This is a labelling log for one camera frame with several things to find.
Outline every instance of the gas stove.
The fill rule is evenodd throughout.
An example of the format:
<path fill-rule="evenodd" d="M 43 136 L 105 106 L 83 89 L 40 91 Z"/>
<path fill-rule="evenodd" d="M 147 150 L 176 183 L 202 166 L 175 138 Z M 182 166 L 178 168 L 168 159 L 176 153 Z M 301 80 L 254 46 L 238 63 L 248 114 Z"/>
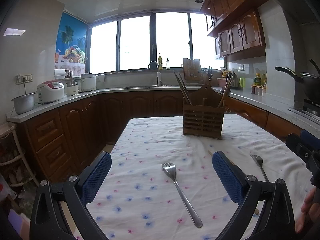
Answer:
<path fill-rule="evenodd" d="M 303 108 L 289 107 L 288 110 L 320 125 L 320 105 L 310 100 L 304 100 Z"/>

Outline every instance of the tropical wall picture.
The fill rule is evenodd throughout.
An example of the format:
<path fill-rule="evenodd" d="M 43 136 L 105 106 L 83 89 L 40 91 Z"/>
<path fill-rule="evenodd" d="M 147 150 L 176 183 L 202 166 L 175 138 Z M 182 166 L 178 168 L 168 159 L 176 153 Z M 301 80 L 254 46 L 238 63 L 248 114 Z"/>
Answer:
<path fill-rule="evenodd" d="M 85 73 L 85 46 L 88 25 L 62 13 L 54 55 L 55 69 L 68 69 L 78 76 Z"/>

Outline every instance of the bright window pane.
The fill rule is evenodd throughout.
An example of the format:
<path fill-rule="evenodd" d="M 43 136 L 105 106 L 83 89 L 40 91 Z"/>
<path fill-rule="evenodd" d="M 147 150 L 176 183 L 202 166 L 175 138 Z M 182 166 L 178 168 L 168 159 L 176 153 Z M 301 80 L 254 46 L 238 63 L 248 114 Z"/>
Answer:
<path fill-rule="evenodd" d="M 120 70 L 147 68 L 150 61 L 150 16 L 121 21 Z"/>
<path fill-rule="evenodd" d="M 110 22 L 92 28 L 90 72 L 116 71 L 117 22 Z"/>
<path fill-rule="evenodd" d="M 189 26 L 186 13 L 157 13 L 157 59 L 162 57 L 166 66 L 167 57 L 170 67 L 181 67 L 183 58 L 190 58 Z"/>
<path fill-rule="evenodd" d="M 190 13 L 193 58 L 200 59 L 202 68 L 220 69 L 224 66 L 223 59 L 214 59 L 214 39 L 207 36 L 207 25 L 204 14 Z"/>

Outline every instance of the white cloth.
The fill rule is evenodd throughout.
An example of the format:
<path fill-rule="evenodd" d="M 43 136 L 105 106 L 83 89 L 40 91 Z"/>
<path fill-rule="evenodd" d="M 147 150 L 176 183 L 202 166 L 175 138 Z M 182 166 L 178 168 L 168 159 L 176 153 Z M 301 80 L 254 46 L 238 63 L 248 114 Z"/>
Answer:
<path fill-rule="evenodd" d="M 307 192 L 311 173 L 286 145 L 262 128 L 225 114 L 222 139 L 184 136 L 182 117 L 132 119 L 113 148 L 112 167 L 87 208 L 109 239 L 215 239 L 238 205 L 233 203 L 212 167 L 208 153 L 221 150 L 245 174 L 264 181 L 250 157 L 263 158 L 271 182 L 285 180 L 295 218 Z M 203 222 L 196 228 L 161 164 L 177 166 L 177 181 Z M 258 209 L 262 210 L 263 202 Z M 250 236 L 253 216 L 243 238 Z M 82 239 L 76 230 L 75 237 Z"/>

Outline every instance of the rice cooker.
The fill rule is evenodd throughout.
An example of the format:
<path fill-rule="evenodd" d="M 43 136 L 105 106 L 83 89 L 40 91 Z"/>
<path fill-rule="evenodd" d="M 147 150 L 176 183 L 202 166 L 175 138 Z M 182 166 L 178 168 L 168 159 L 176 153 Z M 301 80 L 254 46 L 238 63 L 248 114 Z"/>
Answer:
<path fill-rule="evenodd" d="M 80 78 L 81 92 L 96 90 L 96 75 L 92 73 L 82 74 Z"/>
<path fill-rule="evenodd" d="M 37 86 L 38 98 L 41 103 L 60 100 L 64 94 L 64 86 L 60 81 L 50 80 Z"/>

